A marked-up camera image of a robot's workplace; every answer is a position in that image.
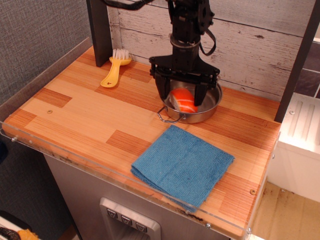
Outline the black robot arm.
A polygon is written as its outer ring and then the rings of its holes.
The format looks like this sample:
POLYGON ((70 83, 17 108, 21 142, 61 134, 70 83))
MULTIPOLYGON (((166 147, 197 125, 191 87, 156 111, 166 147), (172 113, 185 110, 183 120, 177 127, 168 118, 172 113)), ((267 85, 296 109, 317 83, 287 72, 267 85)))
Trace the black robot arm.
POLYGON ((151 57, 150 74, 162 100, 169 96, 172 81, 180 81, 194 85, 194 105, 200 106, 207 91, 217 86, 220 74, 218 68, 204 62, 199 55, 204 51, 202 35, 216 39, 209 30, 215 14, 207 0, 170 0, 168 11, 172 54, 151 57))

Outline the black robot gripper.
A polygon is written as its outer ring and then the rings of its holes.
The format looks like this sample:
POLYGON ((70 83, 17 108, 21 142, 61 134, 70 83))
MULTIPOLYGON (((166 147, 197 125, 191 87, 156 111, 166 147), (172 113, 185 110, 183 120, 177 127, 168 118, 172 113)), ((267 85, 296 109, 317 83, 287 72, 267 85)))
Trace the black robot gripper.
POLYGON ((208 88, 217 86, 220 70, 204 62, 199 55, 199 46, 179 48, 174 46, 171 55, 152 56, 150 73, 162 100, 171 92, 171 80, 195 84, 194 105, 200 106, 208 88))

